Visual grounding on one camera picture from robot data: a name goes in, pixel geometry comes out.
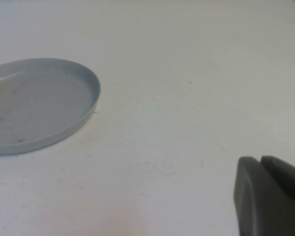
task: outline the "gray round tray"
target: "gray round tray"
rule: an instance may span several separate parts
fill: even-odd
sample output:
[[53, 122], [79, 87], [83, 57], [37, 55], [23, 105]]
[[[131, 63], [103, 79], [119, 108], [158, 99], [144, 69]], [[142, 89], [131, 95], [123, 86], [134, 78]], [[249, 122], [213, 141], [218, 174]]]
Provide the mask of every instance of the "gray round tray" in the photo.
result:
[[0, 154], [54, 144], [82, 127], [100, 94], [96, 75], [62, 59], [0, 65]]

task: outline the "white background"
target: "white background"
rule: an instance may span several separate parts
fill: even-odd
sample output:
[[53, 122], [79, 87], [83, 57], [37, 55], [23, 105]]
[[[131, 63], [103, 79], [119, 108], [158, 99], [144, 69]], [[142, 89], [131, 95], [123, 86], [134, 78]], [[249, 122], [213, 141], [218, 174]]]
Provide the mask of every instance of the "white background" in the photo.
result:
[[0, 1], [0, 64], [73, 60], [97, 111], [0, 157], [0, 236], [236, 236], [240, 156], [295, 165], [292, 0]]

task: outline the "scratch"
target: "scratch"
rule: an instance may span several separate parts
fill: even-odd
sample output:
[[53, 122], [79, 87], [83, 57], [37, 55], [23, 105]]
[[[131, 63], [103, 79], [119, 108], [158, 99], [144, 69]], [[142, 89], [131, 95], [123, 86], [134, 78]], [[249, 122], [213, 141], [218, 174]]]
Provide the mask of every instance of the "scratch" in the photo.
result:
[[205, 150], [205, 153], [204, 153], [201, 163], [200, 163], [201, 170], [203, 169], [204, 161], [205, 161], [205, 158], [207, 157], [207, 151], [208, 151], [209, 147], [211, 146], [212, 142], [214, 142], [220, 149], [222, 149], [224, 152], [227, 153], [227, 151], [221, 145], [219, 145], [214, 139], [209, 140], [206, 150]]
[[212, 140], [215, 142], [216, 145], [218, 145], [223, 151], [227, 152], [221, 145], [219, 145], [214, 139]]
[[177, 172], [170, 172], [168, 174], [163, 174], [163, 176], [173, 176], [173, 175], [176, 175]]

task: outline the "white table surface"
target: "white table surface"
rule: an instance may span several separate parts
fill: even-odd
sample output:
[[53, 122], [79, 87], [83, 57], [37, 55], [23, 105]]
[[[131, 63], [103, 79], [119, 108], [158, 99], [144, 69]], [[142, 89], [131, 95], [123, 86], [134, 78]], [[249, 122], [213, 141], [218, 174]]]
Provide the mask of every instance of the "white table surface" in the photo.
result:
[[0, 156], [0, 236], [236, 236], [240, 156], [295, 165], [292, 0], [0, 1], [0, 64], [92, 69], [97, 113]]

